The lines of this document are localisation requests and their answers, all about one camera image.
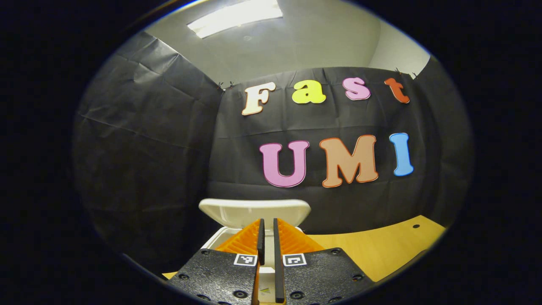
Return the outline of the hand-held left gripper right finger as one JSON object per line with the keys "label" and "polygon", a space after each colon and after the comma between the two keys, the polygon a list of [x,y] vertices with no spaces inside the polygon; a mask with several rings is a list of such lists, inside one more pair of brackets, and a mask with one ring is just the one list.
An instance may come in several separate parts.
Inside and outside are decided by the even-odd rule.
{"label": "hand-held left gripper right finger", "polygon": [[273,230],[277,303],[335,305],[376,285],[342,248],[325,249],[282,219]]}

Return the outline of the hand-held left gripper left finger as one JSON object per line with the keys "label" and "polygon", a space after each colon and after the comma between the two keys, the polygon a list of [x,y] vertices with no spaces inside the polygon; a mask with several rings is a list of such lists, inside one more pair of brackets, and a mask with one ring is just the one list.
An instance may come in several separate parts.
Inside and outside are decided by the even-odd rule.
{"label": "hand-held left gripper left finger", "polygon": [[265,221],[258,219],[215,249],[200,249],[169,285],[218,305],[258,305]]}

